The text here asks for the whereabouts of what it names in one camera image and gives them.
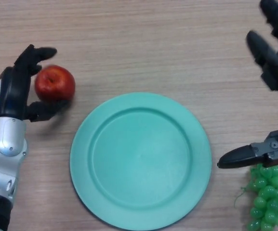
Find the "black robotic finger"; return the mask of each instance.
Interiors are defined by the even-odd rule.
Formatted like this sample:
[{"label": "black robotic finger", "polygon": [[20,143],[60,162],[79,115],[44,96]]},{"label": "black robotic finger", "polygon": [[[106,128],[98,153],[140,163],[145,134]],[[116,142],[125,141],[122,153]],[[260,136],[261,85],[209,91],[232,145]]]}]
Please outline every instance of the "black robotic finger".
[{"label": "black robotic finger", "polygon": [[35,58],[37,63],[51,59],[57,53],[57,49],[53,47],[40,47],[35,49]]},{"label": "black robotic finger", "polygon": [[263,67],[265,63],[278,66],[278,55],[274,49],[255,31],[251,30],[246,37],[247,45],[255,62]]},{"label": "black robotic finger", "polygon": [[278,91],[278,53],[255,31],[246,38],[255,62],[262,68],[262,80],[271,90]]},{"label": "black robotic finger", "polygon": [[267,23],[272,26],[272,35],[278,38],[278,1],[261,0],[260,8],[267,19]]},{"label": "black robotic finger", "polygon": [[39,62],[54,57],[57,53],[55,48],[41,47],[36,48],[29,45],[18,59],[14,62],[14,68],[22,72],[28,72],[30,76],[37,74],[41,70]]},{"label": "black robotic finger", "polygon": [[71,105],[71,101],[61,100],[54,103],[33,102],[27,107],[25,119],[31,122],[47,121],[59,113],[63,113]]}]

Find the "teal plate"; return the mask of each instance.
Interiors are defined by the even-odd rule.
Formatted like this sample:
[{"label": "teal plate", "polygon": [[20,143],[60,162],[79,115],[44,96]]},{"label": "teal plate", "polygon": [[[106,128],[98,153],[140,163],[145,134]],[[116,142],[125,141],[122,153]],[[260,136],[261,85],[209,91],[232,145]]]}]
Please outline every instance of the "teal plate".
[{"label": "teal plate", "polygon": [[70,173],[86,207],[118,228],[175,223],[199,202],[212,169],[207,135],[167,97],[131,93],[92,111],[71,147]]}]

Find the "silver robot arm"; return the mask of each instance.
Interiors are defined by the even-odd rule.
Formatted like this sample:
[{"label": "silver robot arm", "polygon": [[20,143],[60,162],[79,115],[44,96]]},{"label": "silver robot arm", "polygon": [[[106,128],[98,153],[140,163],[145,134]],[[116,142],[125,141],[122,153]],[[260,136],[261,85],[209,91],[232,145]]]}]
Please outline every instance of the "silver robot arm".
[{"label": "silver robot arm", "polygon": [[19,182],[20,165],[28,154],[26,125],[0,117],[0,231],[7,230]]}]

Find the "screw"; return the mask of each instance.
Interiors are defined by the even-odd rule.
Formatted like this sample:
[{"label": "screw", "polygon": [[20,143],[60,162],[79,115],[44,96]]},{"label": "screw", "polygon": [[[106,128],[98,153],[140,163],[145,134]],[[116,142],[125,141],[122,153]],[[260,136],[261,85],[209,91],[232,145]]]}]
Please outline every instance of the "screw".
[{"label": "screw", "polygon": [[270,143],[270,146],[273,148],[273,149],[277,149],[278,148],[278,142],[277,141],[273,141]]}]

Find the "plate rim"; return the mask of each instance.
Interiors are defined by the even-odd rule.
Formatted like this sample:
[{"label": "plate rim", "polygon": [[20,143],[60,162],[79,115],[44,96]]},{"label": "plate rim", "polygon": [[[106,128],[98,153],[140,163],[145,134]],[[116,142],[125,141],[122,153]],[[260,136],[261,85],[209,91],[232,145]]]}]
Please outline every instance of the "plate rim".
[{"label": "plate rim", "polygon": [[[82,133],[82,130],[84,130],[84,126],[86,125],[86,123],[88,123],[88,120],[90,120],[91,118],[93,118],[93,115],[97,114],[97,112],[101,109],[101,108],[104,108],[104,107],[107,107],[109,106],[110,107],[110,104],[113,102],[116,103],[116,102],[119,102],[119,101],[123,101],[123,100],[127,100],[127,98],[150,98],[150,99],[154,99],[154,100],[161,100],[161,101],[164,101],[165,104],[171,104],[171,105],[175,105],[175,107],[177,108],[180,108],[181,111],[183,111],[184,114],[188,114],[189,116],[189,120],[192,120],[192,124],[195,124],[197,130],[199,130],[200,132],[200,135],[202,136],[202,144],[203,145],[203,149],[205,149],[205,158],[208,159],[208,161],[206,163],[204,163],[205,165],[205,170],[208,171],[206,176],[205,176],[205,179],[204,179],[204,184],[201,185],[201,190],[198,194],[200,194],[200,196],[197,196],[197,199],[196,200],[192,200],[191,199],[191,196],[189,197],[189,201],[192,201],[191,205],[188,205],[187,206],[187,209],[182,209],[183,212],[180,213],[179,216],[177,216],[175,214],[174,219],[167,219],[165,223],[162,223],[161,225],[147,225],[149,226],[147,228],[147,226],[145,226],[144,228],[144,225],[141,225],[141,227],[138,227],[137,225],[138,224],[134,224],[134,225],[123,225],[123,222],[114,222],[115,219],[113,219],[113,222],[112,222],[112,219],[108,219],[107,218],[104,218],[105,216],[103,216],[103,212],[99,212],[99,211],[96,211],[96,209],[94,207],[91,208],[91,203],[89,204],[89,199],[88,197],[89,196],[89,193],[86,193],[86,192],[81,192],[82,187],[80,185],[78,185],[78,181],[76,177],[76,167],[74,166],[74,153],[76,152],[75,149],[76,149],[76,144],[78,143],[77,140],[79,139],[78,136]],[[86,158],[88,158],[88,153],[86,152],[86,154],[81,154],[82,157],[86,156]],[[75,188],[75,191],[76,191],[76,194],[79,196],[79,199],[81,200],[81,202],[88,208],[88,210],[90,210],[97,218],[99,218],[100,220],[104,221],[105,223],[109,224],[109,225],[112,225],[112,226],[115,226],[115,227],[118,227],[118,228],[122,228],[122,229],[127,229],[127,230],[138,230],[138,231],[143,231],[143,230],[154,230],[154,229],[159,229],[159,228],[164,228],[166,226],[169,226],[177,221],[179,221],[180,219],[182,219],[184,216],[186,216],[190,211],[192,211],[195,206],[198,204],[198,202],[202,199],[203,195],[205,194],[206,192],[206,189],[207,189],[207,186],[209,184],[209,181],[210,181],[210,178],[211,178],[211,173],[212,173],[212,152],[211,152],[211,146],[210,146],[210,142],[209,142],[209,139],[208,139],[208,136],[204,130],[204,128],[202,127],[202,125],[200,124],[200,122],[198,121],[198,119],[187,109],[185,108],[183,105],[181,105],[180,103],[178,103],[177,101],[171,99],[171,98],[168,98],[166,96],[163,96],[163,95],[160,95],[160,94],[155,94],[155,93],[148,93],[148,92],[133,92],[133,93],[127,93],[127,94],[123,94],[123,95],[120,95],[120,96],[116,96],[116,97],[113,97],[107,101],[105,101],[104,103],[100,104],[99,106],[97,106],[94,110],[92,110],[92,112],[82,121],[82,123],[80,124],[74,138],[73,138],[73,142],[72,142],[72,145],[71,145],[71,149],[70,149],[70,160],[69,160],[69,167],[70,167],[70,175],[71,175],[71,180],[72,180],[72,184]]]}]

